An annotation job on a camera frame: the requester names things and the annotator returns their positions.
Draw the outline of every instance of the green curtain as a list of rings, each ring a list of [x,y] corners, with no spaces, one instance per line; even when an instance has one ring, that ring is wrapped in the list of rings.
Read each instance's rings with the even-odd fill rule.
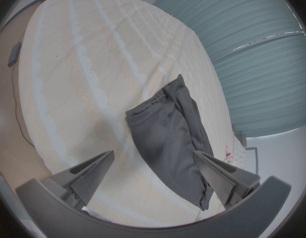
[[[306,125],[306,36],[283,0],[157,0],[198,35],[247,137]]]

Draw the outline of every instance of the bedsheet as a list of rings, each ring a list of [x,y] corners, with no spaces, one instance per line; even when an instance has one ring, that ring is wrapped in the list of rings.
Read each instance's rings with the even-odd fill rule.
[[[198,37],[139,0],[47,0],[27,26],[19,64],[20,102],[29,135],[53,173],[114,150],[115,161],[88,208],[138,227],[187,224],[207,211],[166,187],[143,161],[125,111],[182,74],[214,156],[234,148],[228,107]]]

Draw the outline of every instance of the black cable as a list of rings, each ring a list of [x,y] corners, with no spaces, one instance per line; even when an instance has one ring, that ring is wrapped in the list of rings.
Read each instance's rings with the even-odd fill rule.
[[[18,42],[20,42],[20,39],[21,39],[21,37],[22,37],[22,35],[23,35],[24,33],[25,33],[25,30],[24,30],[24,32],[21,34],[21,36],[20,36]],[[21,131],[22,136],[24,137],[24,139],[25,139],[30,145],[32,145],[32,147],[35,148],[35,146],[34,146],[33,144],[31,144],[30,141],[28,141],[28,140],[26,139],[26,137],[24,136],[23,131],[22,131],[22,129],[21,129],[20,122],[19,122],[19,120],[18,120],[18,116],[17,116],[17,112],[16,112],[16,110],[17,110],[17,102],[16,102],[16,98],[15,98],[14,84],[13,84],[13,71],[14,71],[14,66],[15,66],[15,64],[14,64],[13,67],[12,67],[11,81],[12,81],[13,97],[14,97],[14,101],[15,101],[15,117],[16,117],[16,121],[18,122],[20,131]]]

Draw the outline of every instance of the mattress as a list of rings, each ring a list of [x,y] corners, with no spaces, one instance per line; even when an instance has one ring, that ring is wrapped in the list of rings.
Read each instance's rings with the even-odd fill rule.
[[[58,173],[99,153],[115,161],[87,205],[112,222],[169,227],[213,216],[179,197],[137,151],[125,112],[181,74],[214,156],[234,148],[228,107],[197,35],[139,0],[47,0],[27,26],[19,63],[24,120],[46,167]]]

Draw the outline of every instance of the cream bedsheet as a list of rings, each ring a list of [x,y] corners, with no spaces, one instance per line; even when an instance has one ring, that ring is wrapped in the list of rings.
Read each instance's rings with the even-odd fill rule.
[[[20,54],[19,89],[29,135],[53,173],[114,150],[88,208],[115,223],[167,227],[223,211],[168,189],[139,155],[125,111],[182,74],[215,157],[233,149],[228,107],[198,37],[139,0],[47,0],[33,14]]]

